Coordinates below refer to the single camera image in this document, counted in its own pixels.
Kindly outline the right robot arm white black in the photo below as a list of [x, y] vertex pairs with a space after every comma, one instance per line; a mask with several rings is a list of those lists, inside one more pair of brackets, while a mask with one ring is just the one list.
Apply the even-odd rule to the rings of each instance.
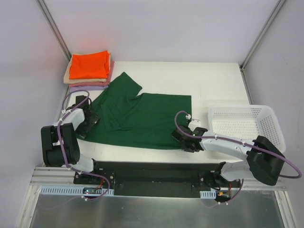
[[255, 178], [275, 186], [281, 173], [284, 155], [265, 137], [243, 140], [218, 135], [205, 128], [178, 125], [171, 133], [186, 152], [219, 152], [240, 159], [238, 162], [221, 162], [214, 174], [214, 183], [225, 187], [237, 179]]

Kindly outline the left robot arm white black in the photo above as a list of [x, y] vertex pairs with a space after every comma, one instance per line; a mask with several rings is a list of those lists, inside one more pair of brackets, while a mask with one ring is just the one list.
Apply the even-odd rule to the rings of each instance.
[[78, 173], [85, 172], [85, 181], [95, 185], [100, 181], [101, 174], [94, 169], [94, 159], [80, 152], [77, 140], [78, 137], [85, 139], [100, 121], [100, 116], [92, 109], [91, 99], [78, 95], [76, 103], [63, 111], [64, 115], [57, 123], [41, 128], [41, 144], [45, 166], [66, 166]]

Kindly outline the dark green t-shirt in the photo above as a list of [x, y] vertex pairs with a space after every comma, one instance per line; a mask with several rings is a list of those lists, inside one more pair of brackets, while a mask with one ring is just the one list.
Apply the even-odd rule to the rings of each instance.
[[84, 138], [91, 143], [176, 150], [179, 142], [171, 133], [179, 111], [191, 114], [190, 95], [141, 93], [142, 87], [125, 72], [93, 101], [100, 121]]

